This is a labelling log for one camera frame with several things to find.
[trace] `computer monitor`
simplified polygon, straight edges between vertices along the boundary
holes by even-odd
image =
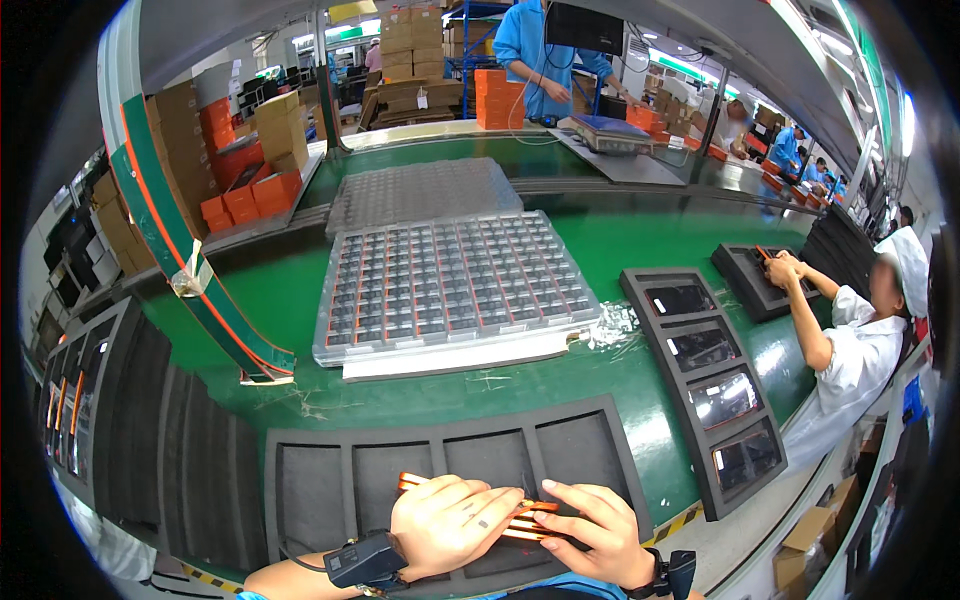
[[[544,43],[623,55],[623,19],[602,12],[552,2]]]

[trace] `phone screen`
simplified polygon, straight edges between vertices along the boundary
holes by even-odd
[[[769,432],[755,433],[735,444],[714,450],[713,466],[720,481],[720,491],[728,492],[762,477],[776,467],[776,446]]]
[[[677,358],[677,364],[682,372],[694,371],[736,358],[733,346],[720,329],[687,333],[669,338],[666,343]]]
[[[719,383],[691,387],[687,394],[704,429],[741,417],[759,404],[754,384],[744,372],[729,373]]]
[[[658,315],[685,315],[713,310],[707,291],[699,285],[647,288],[647,300]]]

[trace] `wristwatch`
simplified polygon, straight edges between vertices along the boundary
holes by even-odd
[[[693,586],[693,572],[697,568],[697,553],[693,550],[674,550],[670,562],[660,559],[657,548],[644,548],[654,555],[654,578],[646,586],[623,589],[628,598],[643,600],[656,594],[658,597],[673,594],[674,600],[686,600]]]

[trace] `white hairnet cap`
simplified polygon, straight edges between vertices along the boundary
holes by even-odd
[[[926,316],[926,283],[930,276],[930,263],[926,260],[924,247],[920,245],[913,228],[899,228],[889,237],[874,246],[877,254],[892,254],[900,265],[903,280],[903,297],[906,308],[914,317]]]

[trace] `woman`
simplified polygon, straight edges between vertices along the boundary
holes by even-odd
[[[929,265],[920,240],[903,228],[874,247],[870,301],[787,252],[766,261],[767,276],[790,298],[790,314],[817,385],[783,432],[794,474],[829,452],[880,396],[909,347],[912,317],[926,316]],[[804,297],[806,279],[833,302],[833,328],[821,331]]]

